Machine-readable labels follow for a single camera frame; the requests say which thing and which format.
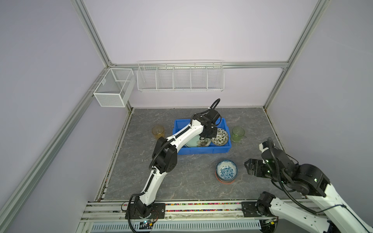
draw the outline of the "dish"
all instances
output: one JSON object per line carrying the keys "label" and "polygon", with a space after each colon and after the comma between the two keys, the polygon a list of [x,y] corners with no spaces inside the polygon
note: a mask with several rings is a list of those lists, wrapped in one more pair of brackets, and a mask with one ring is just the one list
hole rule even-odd
{"label": "dish", "polygon": [[222,128],[217,129],[217,135],[212,138],[211,141],[217,146],[224,146],[228,142],[229,136],[227,131]]}
{"label": "dish", "polygon": [[200,140],[200,136],[197,135],[189,140],[185,146],[186,147],[208,147],[211,144],[211,140],[209,138],[205,138],[204,140]]}
{"label": "dish", "polygon": [[216,165],[216,178],[225,184],[233,183],[237,177],[238,169],[235,163],[230,160],[220,161]]}

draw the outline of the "glass cup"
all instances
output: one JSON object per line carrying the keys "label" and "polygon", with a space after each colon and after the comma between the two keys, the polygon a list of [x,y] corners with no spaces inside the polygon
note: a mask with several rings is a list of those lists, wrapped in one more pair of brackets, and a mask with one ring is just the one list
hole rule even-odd
{"label": "glass cup", "polygon": [[165,137],[164,135],[164,127],[162,125],[156,125],[151,129],[151,133],[153,134],[154,138],[158,140],[160,137]]}
{"label": "glass cup", "polygon": [[231,133],[231,140],[239,142],[243,138],[246,138],[244,129],[239,126],[234,127]]}

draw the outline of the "blue plastic tub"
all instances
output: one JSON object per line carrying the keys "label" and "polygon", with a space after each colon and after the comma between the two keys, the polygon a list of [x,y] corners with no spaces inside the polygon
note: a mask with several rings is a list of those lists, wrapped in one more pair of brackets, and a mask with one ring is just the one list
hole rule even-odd
{"label": "blue plastic tub", "polygon": [[[175,120],[175,124],[172,130],[172,134],[175,134],[179,132],[182,128],[184,128],[186,125],[190,123],[190,119],[180,119]],[[227,123],[224,118],[222,118],[222,122],[217,126],[218,128],[222,128],[225,131],[227,131],[229,139],[227,144],[224,146],[217,146],[214,143],[211,142],[211,144],[208,147],[186,147],[183,146],[180,151],[178,152],[178,155],[184,155],[184,154],[217,154],[217,153],[227,153],[231,147],[231,134],[229,132]]]}

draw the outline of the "wall-mounted wire rack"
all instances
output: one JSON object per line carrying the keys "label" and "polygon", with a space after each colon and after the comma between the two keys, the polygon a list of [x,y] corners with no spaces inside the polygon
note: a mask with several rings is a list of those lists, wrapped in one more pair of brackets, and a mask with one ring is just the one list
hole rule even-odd
{"label": "wall-mounted wire rack", "polygon": [[140,91],[222,91],[222,61],[139,62],[137,85]]}
{"label": "wall-mounted wire rack", "polygon": [[132,69],[109,68],[93,94],[102,107],[126,107],[135,82]]}

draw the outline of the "blue bowl with floral pattern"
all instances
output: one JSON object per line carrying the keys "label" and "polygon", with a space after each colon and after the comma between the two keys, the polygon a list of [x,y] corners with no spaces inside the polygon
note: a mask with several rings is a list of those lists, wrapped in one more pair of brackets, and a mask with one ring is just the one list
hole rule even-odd
{"label": "blue bowl with floral pattern", "polygon": [[238,169],[235,163],[230,160],[220,161],[216,165],[215,175],[216,178],[224,183],[230,184],[233,183],[237,177]]}

